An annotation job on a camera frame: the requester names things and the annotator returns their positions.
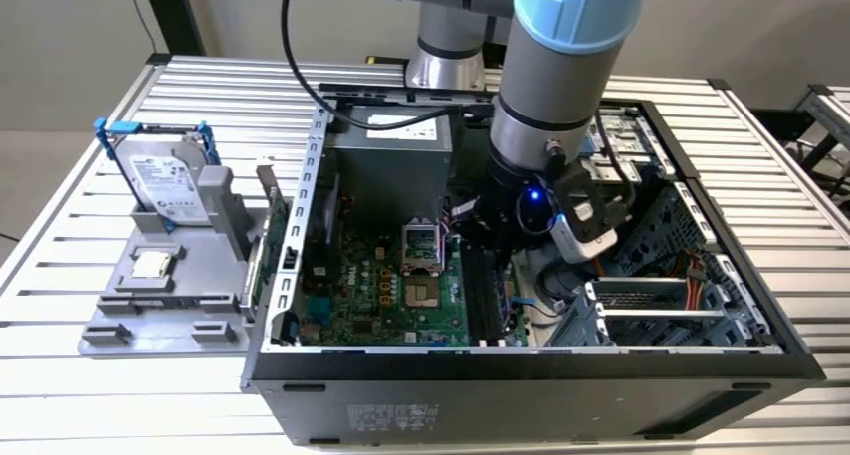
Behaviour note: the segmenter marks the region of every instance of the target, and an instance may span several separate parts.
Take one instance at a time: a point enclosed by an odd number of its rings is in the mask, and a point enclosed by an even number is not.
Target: white label sticker
[[[131,156],[147,198],[156,212],[176,224],[208,223],[185,163],[172,156]]]
[[[439,404],[350,404],[348,421],[358,432],[432,431]]]
[[[370,124],[399,123],[411,118],[414,117],[404,114],[374,114],[370,116]],[[432,118],[404,128],[391,129],[390,131],[367,131],[367,138],[436,141],[436,120]]]

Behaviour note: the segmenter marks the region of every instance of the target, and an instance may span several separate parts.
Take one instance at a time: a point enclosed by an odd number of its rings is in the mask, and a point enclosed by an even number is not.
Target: chip
[[[352,329],[355,334],[370,334],[372,332],[372,321],[354,321]]]
[[[436,278],[410,277],[404,279],[404,305],[408,308],[439,307],[439,283]]]

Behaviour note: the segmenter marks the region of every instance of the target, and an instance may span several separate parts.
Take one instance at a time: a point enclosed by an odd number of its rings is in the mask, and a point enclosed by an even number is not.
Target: motherboard
[[[423,235],[415,234],[416,240]],[[339,283],[330,295],[307,301],[303,345],[470,347],[459,239],[447,237],[439,245],[444,267],[436,276],[407,270],[402,239],[343,236]],[[512,269],[504,281],[515,287]],[[494,286],[494,296],[499,293],[504,297],[503,289]],[[515,320],[519,324],[506,334],[506,344],[527,346],[522,318]]]

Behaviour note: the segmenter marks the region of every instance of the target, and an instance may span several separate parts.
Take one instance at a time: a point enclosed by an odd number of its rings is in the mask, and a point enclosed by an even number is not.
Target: cable connector
[[[706,282],[709,280],[706,271],[703,271],[702,269],[697,269],[691,266],[689,266],[689,269],[686,270],[686,277],[701,282]]]

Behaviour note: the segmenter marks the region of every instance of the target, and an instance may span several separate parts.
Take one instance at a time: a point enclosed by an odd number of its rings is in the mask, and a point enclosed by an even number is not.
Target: green circuit board
[[[331,318],[323,325],[308,321],[302,326],[302,343],[468,347],[458,246],[456,239],[446,238],[446,264],[438,277],[404,275],[400,238],[346,235]],[[510,345],[526,345],[524,328],[504,339]]]

